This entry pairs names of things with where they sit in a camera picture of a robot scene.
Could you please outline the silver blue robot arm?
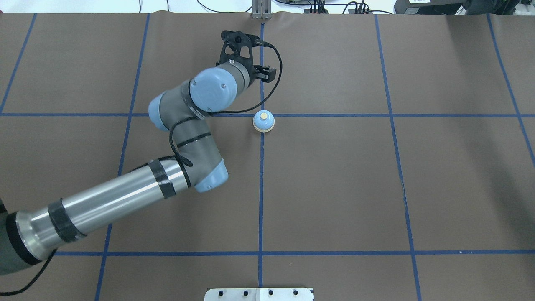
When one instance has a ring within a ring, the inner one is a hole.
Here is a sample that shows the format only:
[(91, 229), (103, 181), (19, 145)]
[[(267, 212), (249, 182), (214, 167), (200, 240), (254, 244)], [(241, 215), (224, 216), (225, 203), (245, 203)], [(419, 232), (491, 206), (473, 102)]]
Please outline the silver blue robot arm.
[(279, 84), (281, 75), (281, 69), (258, 65), (249, 74), (233, 61), (203, 70), (149, 104), (151, 122), (168, 131), (171, 156), (34, 212), (8, 213), (1, 206), (1, 274), (46, 261), (57, 248), (189, 187), (202, 193), (225, 183), (229, 173), (206, 119), (228, 114), (252, 81)]

